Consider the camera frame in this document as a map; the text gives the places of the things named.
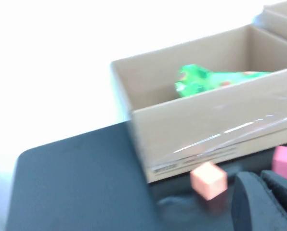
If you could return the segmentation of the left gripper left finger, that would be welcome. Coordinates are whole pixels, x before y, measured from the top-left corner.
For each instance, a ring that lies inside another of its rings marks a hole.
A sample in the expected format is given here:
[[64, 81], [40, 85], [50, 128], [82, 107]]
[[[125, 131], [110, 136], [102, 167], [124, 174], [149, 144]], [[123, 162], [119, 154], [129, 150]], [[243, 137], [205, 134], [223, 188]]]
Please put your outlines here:
[[285, 230], [284, 210], [254, 173], [236, 175], [231, 214], [235, 231]]

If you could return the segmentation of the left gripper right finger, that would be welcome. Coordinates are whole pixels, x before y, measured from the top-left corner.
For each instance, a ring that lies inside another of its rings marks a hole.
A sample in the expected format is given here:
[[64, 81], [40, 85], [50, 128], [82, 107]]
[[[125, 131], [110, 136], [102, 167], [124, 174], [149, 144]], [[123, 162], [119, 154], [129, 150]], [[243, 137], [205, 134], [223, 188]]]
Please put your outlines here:
[[274, 196], [276, 208], [287, 219], [287, 179], [271, 170], [263, 170], [261, 172], [261, 179]]

